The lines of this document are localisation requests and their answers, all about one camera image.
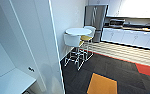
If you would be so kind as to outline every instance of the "floor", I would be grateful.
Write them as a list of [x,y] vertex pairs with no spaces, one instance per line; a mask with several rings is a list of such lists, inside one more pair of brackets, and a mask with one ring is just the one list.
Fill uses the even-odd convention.
[[134,63],[94,54],[82,68],[77,71],[74,62],[63,66],[62,73],[66,94],[87,94],[93,73],[117,81],[118,94],[148,94],[150,76],[139,73]]
[[114,43],[93,43],[94,52],[150,66],[150,50]]

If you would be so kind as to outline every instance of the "stool leg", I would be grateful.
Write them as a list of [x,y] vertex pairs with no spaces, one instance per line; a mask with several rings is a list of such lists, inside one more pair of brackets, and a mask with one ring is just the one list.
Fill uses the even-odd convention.
[[80,53],[79,53],[79,48],[78,48],[78,52],[77,52],[78,54],[77,54],[77,59],[76,59],[76,62],[77,62],[77,69],[79,68],[79,55],[80,55]]
[[90,59],[92,56],[93,56],[93,43],[92,43],[92,39],[91,39],[91,55],[88,57],[88,59]]

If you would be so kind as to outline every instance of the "stainless steel refrigerator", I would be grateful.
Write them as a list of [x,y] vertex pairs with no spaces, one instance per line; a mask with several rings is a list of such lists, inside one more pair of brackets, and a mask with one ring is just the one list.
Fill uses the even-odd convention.
[[84,26],[96,28],[93,42],[100,42],[108,5],[86,6]]

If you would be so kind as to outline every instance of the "cabinet drawer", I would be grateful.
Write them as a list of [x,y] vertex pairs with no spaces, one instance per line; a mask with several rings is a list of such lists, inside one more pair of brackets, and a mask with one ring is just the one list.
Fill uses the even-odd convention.
[[133,30],[124,30],[125,34],[133,34],[133,35],[137,35],[138,31],[133,31]]
[[150,36],[150,32],[139,31],[138,36]]

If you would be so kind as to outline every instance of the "kitchen counter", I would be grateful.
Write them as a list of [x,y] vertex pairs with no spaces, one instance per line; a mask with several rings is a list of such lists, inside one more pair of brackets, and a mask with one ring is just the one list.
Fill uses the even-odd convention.
[[114,29],[124,29],[124,30],[135,30],[135,31],[146,31],[146,32],[150,32],[150,29],[132,28],[132,27],[110,27],[110,26],[104,26],[104,28],[114,28]]

